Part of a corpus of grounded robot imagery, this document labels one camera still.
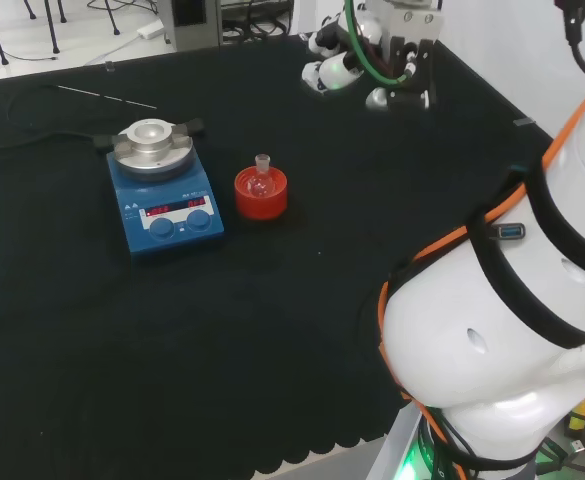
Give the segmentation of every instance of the black table cloth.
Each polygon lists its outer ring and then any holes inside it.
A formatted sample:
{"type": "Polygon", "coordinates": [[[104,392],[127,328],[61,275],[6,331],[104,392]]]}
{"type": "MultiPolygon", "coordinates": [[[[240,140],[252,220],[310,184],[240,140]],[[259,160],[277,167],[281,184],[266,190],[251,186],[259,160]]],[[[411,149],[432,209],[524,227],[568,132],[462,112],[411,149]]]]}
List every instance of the black table cloth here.
{"type": "Polygon", "coordinates": [[[430,112],[367,111],[367,78],[318,99],[310,60],[282,39],[0,81],[0,144],[201,117],[226,229],[131,262],[89,142],[0,150],[0,479],[247,479],[389,430],[402,401],[376,351],[379,286],[548,138],[441,45],[430,112]],[[289,182],[268,224],[234,208],[258,153],[289,182]]]}

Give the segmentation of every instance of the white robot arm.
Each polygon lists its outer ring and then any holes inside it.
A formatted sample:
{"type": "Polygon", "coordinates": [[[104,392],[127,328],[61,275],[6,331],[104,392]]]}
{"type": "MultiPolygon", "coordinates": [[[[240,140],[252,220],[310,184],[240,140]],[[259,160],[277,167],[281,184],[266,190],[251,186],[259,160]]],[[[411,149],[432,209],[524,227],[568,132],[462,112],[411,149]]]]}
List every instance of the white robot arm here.
{"type": "Polygon", "coordinates": [[[547,176],[539,160],[528,196],[497,219],[523,224],[523,238],[490,238],[480,212],[469,240],[388,296],[390,369],[483,459],[533,456],[585,398],[585,104],[546,165],[553,159],[547,176]],[[427,339],[426,354],[415,339],[427,339]]]}
{"type": "Polygon", "coordinates": [[[302,79],[315,92],[328,94],[373,71],[387,86],[370,94],[369,108],[409,102],[427,109],[436,98],[431,66],[442,25],[432,0],[367,0],[356,10],[347,0],[343,12],[326,19],[309,38],[310,51],[326,60],[307,64],[302,79]],[[361,49],[367,53],[361,55],[361,49]]]}

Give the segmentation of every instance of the white floor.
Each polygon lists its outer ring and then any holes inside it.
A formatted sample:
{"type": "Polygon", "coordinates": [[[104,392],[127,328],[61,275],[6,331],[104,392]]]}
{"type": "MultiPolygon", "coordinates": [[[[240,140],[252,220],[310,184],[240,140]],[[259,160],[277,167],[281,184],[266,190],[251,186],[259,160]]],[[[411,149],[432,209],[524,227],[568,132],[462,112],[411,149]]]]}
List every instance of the white floor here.
{"type": "MultiPolygon", "coordinates": [[[[61,23],[56,2],[52,4],[52,16],[57,42],[61,53],[52,53],[50,30],[45,16],[43,2],[30,0],[37,18],[30,20],[27,10],[23,8],[23,19],[9,22],[0,21],[0,41],[3,49],[13,55],[24,58],[41,58],[56,56],[58,60],[27,62],[8,57],[9,65],[1,65],[0,78],[28,75],[32,73],[61,70],[85,65],[100,55],[112,51],[137,36],[136,30],[158,17],[152,12],[136,7],[124,7],[114,12],[114,19],[121,34],[114,35],[112,24],[106,11],[91,10],[74,2],[64,2],[68,22],[61,23]]],[[[171,45],[166,45],[163,35],[152,40],[136,40],[134,43],[109,55],[107,60],[128,60],[132,58],[162,55],[174,52],[171,45]]]]}

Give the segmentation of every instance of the green cable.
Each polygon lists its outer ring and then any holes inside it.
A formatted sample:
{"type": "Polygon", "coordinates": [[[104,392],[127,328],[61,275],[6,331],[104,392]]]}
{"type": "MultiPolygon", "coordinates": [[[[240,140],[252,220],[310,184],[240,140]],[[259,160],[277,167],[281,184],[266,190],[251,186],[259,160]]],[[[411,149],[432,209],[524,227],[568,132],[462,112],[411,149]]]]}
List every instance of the green cable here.
{"type": "Polygon", "coordinates": [[[359,37],[357,35],[356,27],[354,25],[354,2],[353,0],[345,0],[345,19],[348,24],[348,34],[350,35],[350,40],[352,41],[352,47],[354,48],[354,52],[356,53],[359,62],[363,65],[363,68],[372,75],[376,80],[385,84],[385,85],[399,85],[403,83],[407,76],[405,74],[401,75],[399,78],[387,78],[380,74],[368,61],[367,57],[365,56],[365,52],[361,48],[361,44],[359,43],[359,37]]]}

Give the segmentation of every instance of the red digital display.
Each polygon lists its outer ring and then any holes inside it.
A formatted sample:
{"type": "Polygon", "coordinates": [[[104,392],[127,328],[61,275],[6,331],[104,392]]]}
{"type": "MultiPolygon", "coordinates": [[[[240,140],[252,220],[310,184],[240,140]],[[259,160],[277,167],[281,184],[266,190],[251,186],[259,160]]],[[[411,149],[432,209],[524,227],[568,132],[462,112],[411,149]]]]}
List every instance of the red digital display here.
{"type": "Polygon", "coordinates": [[[152,207],[149,210],[145,211],[145,214],[148,217],[151,217],[153,215],[161,215],[162,213],[168,213],[170,211],[170,206],[169,205],[163,205],[162,207],[152,207]]]}
{"type": "Polygon", "coordinates": [[[159,205],[158,207],[149,207],[145,209],[145,215],[147,217],[153,217],[163,213],[174,212],[175,210],[183,210],[184,208],[200,207],[201,205],[205,205],[205,197],[181,200],[180,202],[159,205]]]}

